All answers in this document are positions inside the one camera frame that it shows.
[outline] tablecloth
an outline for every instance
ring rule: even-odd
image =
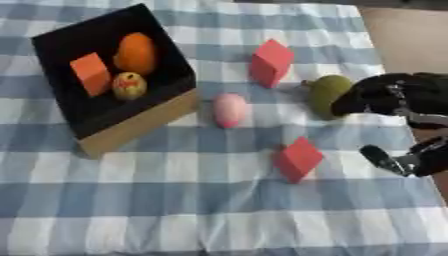
[[[356,81],[383,72],[352,6],[143,1],[196,71],[200,107],[85,158],[30,37],[138,2],[0,2],[0,255],[448,254],[447,212],[432,180],[394,176],[357,151],[405,152],[414,141],[404,120],[324,122],[299,86],[325,74]],[[269,38],[295,54],[275,89],[247,74]],[[212,120],[221,92],[252,108],[237,128]],[[289,184],[271,155],[298,136],[324,160]]]

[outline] pear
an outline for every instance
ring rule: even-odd
[[[324,120],[339,118],[333,115],[331,105],[353,86],[346,77],[328,75],[316,81],[304,81],[310,87],[309,102],[311,109]]]

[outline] blue and white checkered tablecloth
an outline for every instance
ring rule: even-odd
[[[448,255],[432,180],[393,176],[357,152],[404,152],[404,121],[323,122],[297,87],[383,72],[355,7],[145,1],[194,67],[200,109],[100,160],[80,157],[29,38],[135,3],[0,2],[0,255]],[[247,76],[269,38],[295,53],[272,90]],[[221,92],[251,104],[240,127],[214,125],[210,100]],[[288,184],[271,154],[298,136],[325,159]]]

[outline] red cube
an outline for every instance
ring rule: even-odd
[[[110,88],[110,73],[98,54],[85,55],[70,62],[70,66],[90,97],[98,96]]]
[[[286,74],[293,58],[291,50],[270,39],[253,54],[250,75],[261,85],[272,88]]]
[[[323,155],[319,150],[304,137],[299,137],[292,145],[275,155],[274,165],[291,183],[297,183],[322,159]]]

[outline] black box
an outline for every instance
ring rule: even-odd
[[[147,93],[128,102],[116,99],[111,90],[90,98],[70,62],[96,52],[114,77],[121,71],[114,66],[113,56],[121,39],[133,32],[152,38],[157,49],[157,67],[145,77]],[[144,4],[39,35],[32,41],[67,123],[92,157],[196,108],[194,71]]]

